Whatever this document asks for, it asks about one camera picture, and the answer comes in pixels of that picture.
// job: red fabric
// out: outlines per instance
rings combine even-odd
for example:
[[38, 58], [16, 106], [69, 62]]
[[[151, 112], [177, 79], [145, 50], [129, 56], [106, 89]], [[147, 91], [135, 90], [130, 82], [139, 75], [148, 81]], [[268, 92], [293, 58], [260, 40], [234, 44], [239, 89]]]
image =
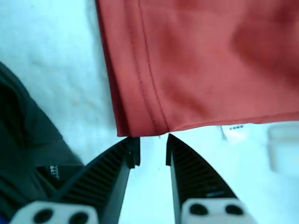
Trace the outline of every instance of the red fabric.
[[299, 118], [298, 0], [97, 0], [119, 136]]

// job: dark gray cloth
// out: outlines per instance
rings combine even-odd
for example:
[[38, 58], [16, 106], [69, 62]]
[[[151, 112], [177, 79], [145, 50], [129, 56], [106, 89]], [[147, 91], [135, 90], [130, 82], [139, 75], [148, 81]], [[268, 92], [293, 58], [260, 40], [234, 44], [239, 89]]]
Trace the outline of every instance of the dark gray cloth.
[[0, 216], [55, 194], [37, 167], [79, 165], [61, 134], [18, 78], [0, 63]]

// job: seam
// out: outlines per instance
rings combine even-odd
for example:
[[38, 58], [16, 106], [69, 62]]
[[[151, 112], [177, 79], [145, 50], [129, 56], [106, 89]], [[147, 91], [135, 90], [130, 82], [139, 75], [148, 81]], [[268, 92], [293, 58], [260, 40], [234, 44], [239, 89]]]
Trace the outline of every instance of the seam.
[[149, 113], [149, 117], [150, 117], [150, 119], [153, 123], [155, 132], [158, 133], [157, 123], [154, 119], [154, 115], [152, 114], [152, 112], [150, 110], [150, 105], [149, 105], [148, 99], [146, 97], [145, 90], [143, 88], [143, 81], [141, 79], [140, 68], [138, 66], [138, 61], [137, 61], [137, 57], [136, 57], [136, 47], [135, 47], [134, 40], [133, 40], [133, 30], [132, 30], [132, 27], [131, 27], [130, 22], [129, 22], [130, 21], [129, 13], [128, 13], [128, 10], [125, 10], [125, 11], [126, 11], [127, 20], [128, 20], [127, 24], [128, 24], [128, 29], [129, 29], [129, 32], [130, 32], [130, 39], [131, 39], [131, 45], [132, 45], [132, 51], [133, 51], [133, 59], [134, 59], [134, 64], [135, 64], [135, 68], [136, 68], [136, 71], [137, 71], [137, 78], [138, 78], [139, 86], [140, 86], [140, 89], [141, 89], [141, 95], [142, 95], [142, 98], [144, 100], [146, 110]]
[[152, 81], [152, 84], [153, 84], [153, 87], [154, 87], [154, 92], [155, 92], [155, 95], [156, 95], [156, 98], [157, 98], [157, 102], [158, 102], [158, 105], [159, 105], [159, 108], [160, 108], [160, 112], [161, 112], [161, 114], [163, 116], [163, 119], [164, 119], [164, 122], [165, 122], [165, 125], [166, 125], [166, 128], [167, 128], [167, 132], [169, 132], [170, 131], [169, 130], [169, 126], [167, 124], [165, 114], [164, 114], [164, 112], [162, 110], [162, 106], [161, 106], [161, 103], [160, 103], [160, 100], [159, 100], [159, 97], [158, 97], [158, 93], [157, 93], [157, 89], [156, 89], [156, 86], [155, 86], [154, 77], [153, 77], [152, 70], [151, 70], [149, 47], [148, 47], [147, 37], [146, 37], [146, 33], [145, 33], [144, 19], [143, 19], [143, 14], [142, 14], [142, 10], [141, 10], [141, 1], [140, 0], [138, 0], [138, 7], [139, 7], [139, 12], [140, 12], [141, 24], [142, 24], [142, 32], [143, 32], [143, 37], [144, 37], [144, 43], [145, 43], [145, 49], [146, 49], [146, 56], [147, 56], [147, 61], [148, 61], [148, 66], [149, 66], [149, 74], [150, 74], [150, 78], [151, 78], [151, 81]]

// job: white tag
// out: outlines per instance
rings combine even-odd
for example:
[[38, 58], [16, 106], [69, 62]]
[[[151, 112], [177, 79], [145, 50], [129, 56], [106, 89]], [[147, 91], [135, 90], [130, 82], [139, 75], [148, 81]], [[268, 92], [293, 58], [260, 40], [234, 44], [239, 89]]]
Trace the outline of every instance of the white tag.
[[249, 136], [248, 125], [250, 124], [240, 124], [240, 125], [222, 125], [222, 131], [227, 139], [227, 141], [235, 145], [244, 141]]

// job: screw hole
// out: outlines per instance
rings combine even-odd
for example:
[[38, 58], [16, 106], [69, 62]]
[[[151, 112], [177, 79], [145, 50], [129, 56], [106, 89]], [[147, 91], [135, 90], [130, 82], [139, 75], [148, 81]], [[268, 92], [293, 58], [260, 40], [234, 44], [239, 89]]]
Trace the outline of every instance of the screw hole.
[[51, 209], [43, 209], [36, 213], [34, 216], [34, 222], [37, 224], [45, 223], [51, 219], [53, 215], [53, 210]]
[[193, 204], [190, 207], [190, 213], [194, 215], [204, 216], [208, 214], [208, 210], [202, 204]]
[[225, 211], [228, 214], [232, 214], [232, 215], [238, 215], [238, 216], [243, 215], [243, 210], [240, 207], [233, 204], [226, 206]]
[[70, 224], [85, 224], [88, 220], [88, 215], [85, 212], [78, 212], [72, 215]]

